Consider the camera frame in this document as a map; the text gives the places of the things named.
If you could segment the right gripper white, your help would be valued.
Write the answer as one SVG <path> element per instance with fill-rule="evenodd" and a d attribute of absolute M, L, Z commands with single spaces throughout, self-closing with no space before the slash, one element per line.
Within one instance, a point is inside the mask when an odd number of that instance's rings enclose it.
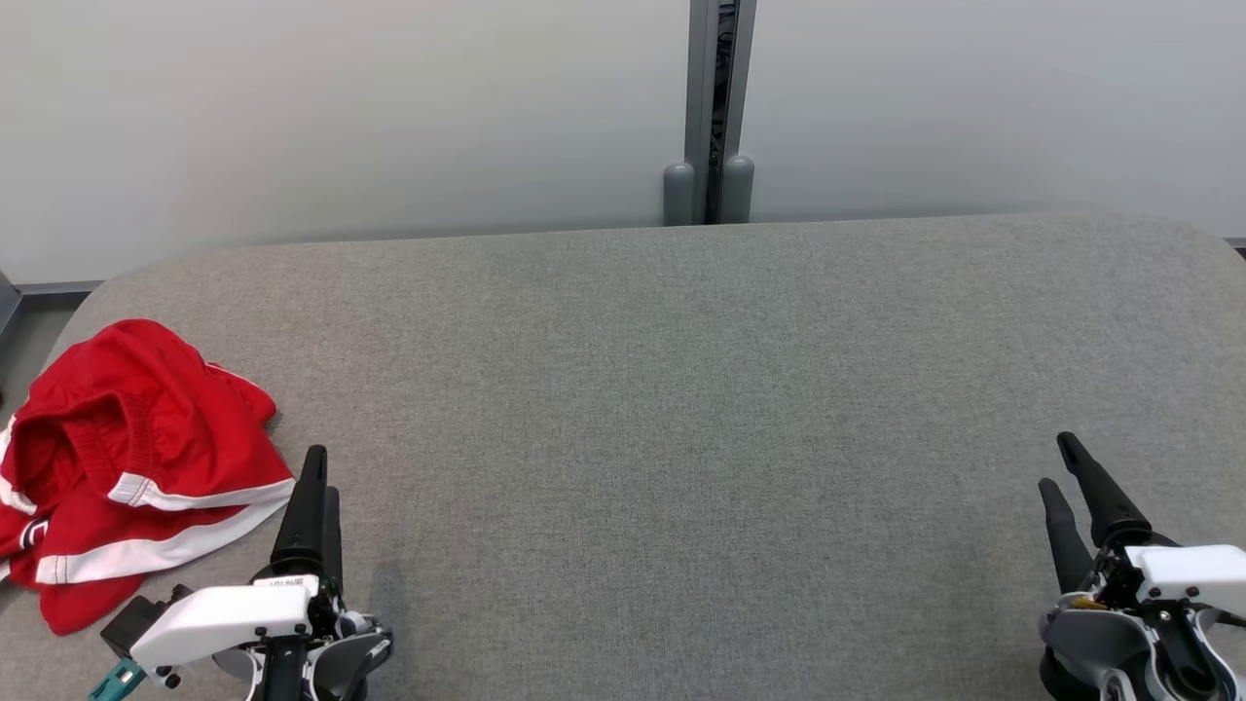
<path fill-rule="evenodd" d="M 1175 604 L 1187 609 L 1215 609 L 1231 618 L 1245 616 L 1245 553 L 1241 547 L 1216 544 L 1175 547 L 1139 544 L 1153 535 L 1153 524 L 1105 467 L 1091 457 L 1072 431 L 1057 435 L 1062 461 L 1077 478 L 1090 515 L 1095 547 L 1121 537 L 1131 544 L 1105 547 L 1095 560 L 1077 529 L 1077 515 L 1059 486 L 1038 482 L 1047 542 L 1060 594 L 1084 590 L 1087 608 L 1136 611 L 1148 604 Z"/>

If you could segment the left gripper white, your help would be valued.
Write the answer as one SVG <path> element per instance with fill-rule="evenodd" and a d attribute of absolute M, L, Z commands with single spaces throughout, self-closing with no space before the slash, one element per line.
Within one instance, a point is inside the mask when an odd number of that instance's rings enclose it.
<path fill-rule="evenodd" d="M 318 576 L 324 568 L 325 576 Z M 340 494 L 328 487 L 328 449 L 312 445 L 270 554 L 272 576 L 204 586 L 173 601 L 136 642 L 130 660 L 147 674 L 216 652 L 245 652 L 252 700 L 314 700 L 312 647 L 316 605 L 344 594 Z"/>

